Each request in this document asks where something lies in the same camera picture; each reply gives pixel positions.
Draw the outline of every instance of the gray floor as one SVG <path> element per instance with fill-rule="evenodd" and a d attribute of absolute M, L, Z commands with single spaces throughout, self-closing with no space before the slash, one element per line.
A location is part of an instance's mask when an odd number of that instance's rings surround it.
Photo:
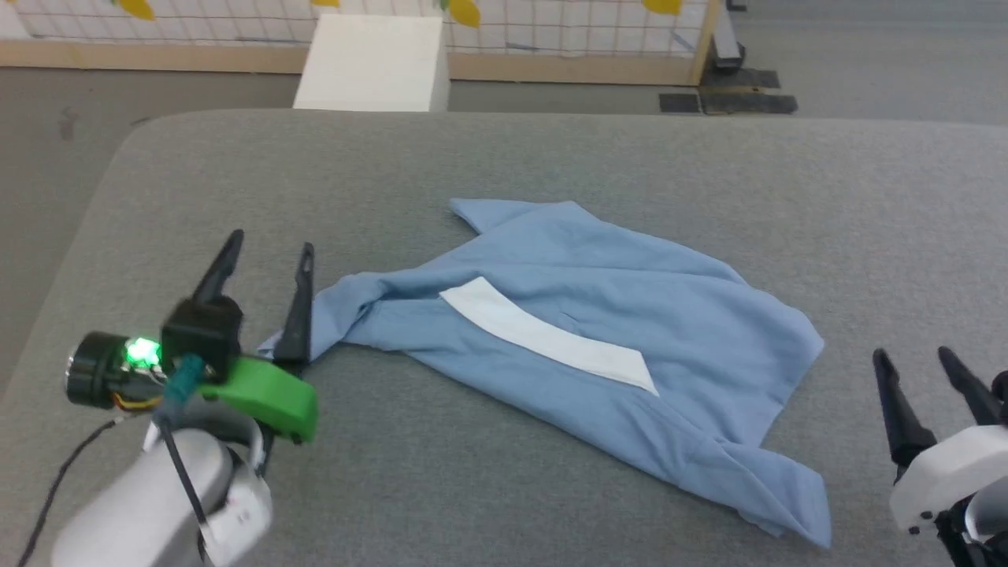
<path fill-rule="evenodd" d="M 748 66 L 777 70 L 799 116 L 1008 125 L 1008 3 L 752 3 L 735 16 Z M 288 76 L 0 70 L 0 388 L 126 135 L 178 112 L 289 107 L 296 83 Z M 668 91 L 458 83 L 451 109 L 656 114 L 657 93 Z"/>

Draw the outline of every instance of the yellow wire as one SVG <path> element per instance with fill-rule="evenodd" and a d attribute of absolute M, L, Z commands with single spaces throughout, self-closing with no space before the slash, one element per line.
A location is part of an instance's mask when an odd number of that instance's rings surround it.
<path fill-rule="evenodd" d="M 161 402 L 161 396 L 151 398 L 150 400 L 145 400 L 143 402 L 127 402 L 123 400 L 119 392 L 112 392 L 112 398 L 115 400 L 116 406 L 126 410 L 127 412 L 143 412 L 146 410 L 153 410 Z"/>

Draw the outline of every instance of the gray fabric surface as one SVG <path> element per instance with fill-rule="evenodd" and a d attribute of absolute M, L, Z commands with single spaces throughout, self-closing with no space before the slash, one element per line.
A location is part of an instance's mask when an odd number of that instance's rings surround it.
<path fill-rule="evenodd" d="M 234 227 L 252 347 L 299 243 L 318 285 L 472 237 L 450 197 L 573 199 L 723 259 L 804 311 L 826 351 L 766 446 L 822 472 L 834 549 L 775 540 L 405 356 L 339 347 L 307 373 L 317 441 L 278 447 L 276 523 L 246 565 L 948 565 L 898 533 L 870 355 L 885 345 L 940 437 L 969 424 L 934 349 L 1008 366 L 1008 130 L 898 122 L 224 111 L 135 132 L 97 191 L 0 405 L 0 564 L 56 467 L 107 414 L 60 392 L 90 329 L 153 333 Z M 143 424 L 68 475 L 36 564 L 126 466 Z"/>

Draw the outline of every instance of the blue cloth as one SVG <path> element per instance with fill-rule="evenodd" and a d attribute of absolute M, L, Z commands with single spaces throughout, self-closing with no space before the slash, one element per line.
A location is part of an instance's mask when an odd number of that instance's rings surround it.
<path fill-rule="evenodd" d="M 823 478 L 759 448 L 823 349 L 804 315 L 722 261 L 575 203 L 451 206 L 480 236 L 321 292 L 312 358 L 340 341 L 403 351 L 772 534 L 830 546 Z M 498 339 L 438 297 L 481 275 L 546 323 L 643 353 L 660 396 Z"/>

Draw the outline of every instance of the white strip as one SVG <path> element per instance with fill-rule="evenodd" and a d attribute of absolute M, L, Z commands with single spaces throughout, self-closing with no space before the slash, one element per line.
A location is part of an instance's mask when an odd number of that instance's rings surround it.
<path fill-rule="evenodd" d="M 477 327 L 590 374 L 634 385 L 658 395 L 640 352 L 586 339 L 525 313 L 484 277 L 440 293 L 450 306 Z"/>

